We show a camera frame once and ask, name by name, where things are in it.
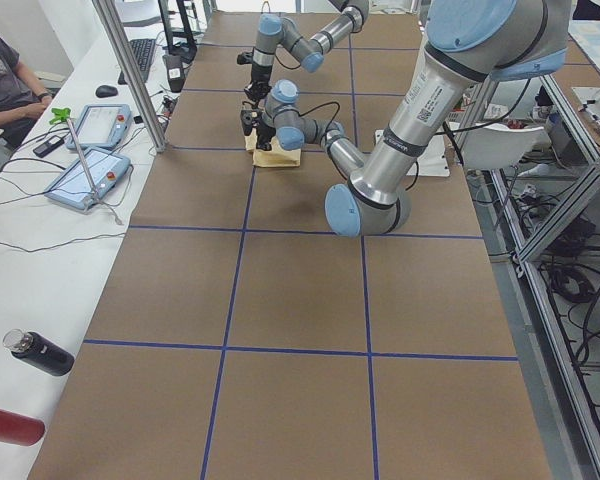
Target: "blue joint cap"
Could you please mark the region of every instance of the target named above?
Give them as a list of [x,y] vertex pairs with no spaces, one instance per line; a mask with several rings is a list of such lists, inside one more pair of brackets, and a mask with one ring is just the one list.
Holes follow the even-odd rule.
[[277,15],[271,13],[264,13],[260,16],[260,23],[258,24],[258,32],[263,35],[278,35],[282,31],[282,20]]
[[297,150],[304,145],[304,133],[296,127],[280,127],[276,130],[278,143],[287,152]]
[[336,122],[334,120],[333,122],[331,122],[331,125],[335,126],[340,131],[340,133],[344,135],[344,127],[340,122]]
[[278,80],[271,95],[280,103],[292,105],[298,100],[298,87],[291,80]]
[[324,62],[324,55],[322,55],[321,53],[318,53],[318,52],[313,52],[313,53],[309,54],[302,61],[301,65],[302,65],[302,68],[304,68],[307,72],[313,73],[317,69],[320,68],[320,66],[323,64],[323,62]]
[[512,65],[508,68],[496,69],[491,72],[491,79],[496,82],[508,82],[511,80],[526,80],[541,75],[547,75],[558,70],[567,58],[567,49],[537,58],[529,62]]
[[324,210],[331,230],[343,237],[360,235],[360,209],[346,185],[334,185],[324,199]]

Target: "metal pole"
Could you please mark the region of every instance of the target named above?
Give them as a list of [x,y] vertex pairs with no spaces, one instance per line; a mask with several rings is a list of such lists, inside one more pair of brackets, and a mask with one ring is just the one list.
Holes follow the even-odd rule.
[[93,177],[91,176],[91,169],[89,168],[89,163],[84,156],[84,152],[82,151],[82,146],[78,141],[78,134],[76,133],[76,129],[73,125],[73,120],[67,118],[67,126],[69,127],[69,132],[71,132],[71,138],[73,138],[73,143],[76,146],[76,150],[78,151],[78,158],[80,159],[80,163],[82,164],[82,169],[84,170],[84,175],[87,177],[87,181],[89,182],[89,188],[91,189],[91,195],[93,195],[93,199],[97,202],[98,198],[98,190],[96,189],[96,183],[93,181]]
[[156,112],[153,109],[149,92],[140,76],[140,69],[136,59],[129,46],[129,40],[124,32],[124,27],[120,21],[120,16],[113,3],[114,0],[92,0],[93,6],[98,12],[100,21],[104,26],[113,51],[116,54],[120,68],[131,90],[136,106],[140,110],[140,115],[144,125],[149,132],[149,136],[158,153],[164,152],[167,141],[164,136],[164,130],[158,122]]

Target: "person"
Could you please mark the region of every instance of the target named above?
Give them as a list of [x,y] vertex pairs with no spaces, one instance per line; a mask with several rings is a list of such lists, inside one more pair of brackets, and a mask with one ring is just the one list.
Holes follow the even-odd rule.
[[20,60],[17,51],[0,38],[0,128],[12,147],[20,146],[49,106],[52,95]]

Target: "white wall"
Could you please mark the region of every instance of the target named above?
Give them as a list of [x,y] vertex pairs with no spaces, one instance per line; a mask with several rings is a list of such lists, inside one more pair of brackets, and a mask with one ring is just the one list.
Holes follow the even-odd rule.
[[37,1],[64,47],[67,57],[73,66],[76,66],[103,31],[93,3],[91,0]]
[[91,0],[0,0],[0,36],[33,70],[69,75],[101,29]]

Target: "robotic arm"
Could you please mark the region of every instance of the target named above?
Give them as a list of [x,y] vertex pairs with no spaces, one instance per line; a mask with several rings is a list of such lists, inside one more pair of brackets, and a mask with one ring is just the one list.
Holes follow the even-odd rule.
[[238,64],[251,64],[251,83],[245,87],[247,98],[257,107],[271,86],[271,71],[278,45],[284,47],[302,67],[315,72],[324,62],[324,56],[351,33],[362,30],[369,16],[368,0],[329,0],[341,15],[316,33],[305,39],[293,20],[277,15],[264,14],[260,17],[258,37],[252,52],[238,55]]
[[287,80],[267,95],[258,133],[268,129],[287,150],[319,144],[347,177],[325,200],[335,233],[388,233],[409,216],[402,179],[466,88],[488,76],[519,80],[560,68],[570,8],[571,0],[435,0],[424,67],[369,156],[338,124],[300,117],[297,88]]

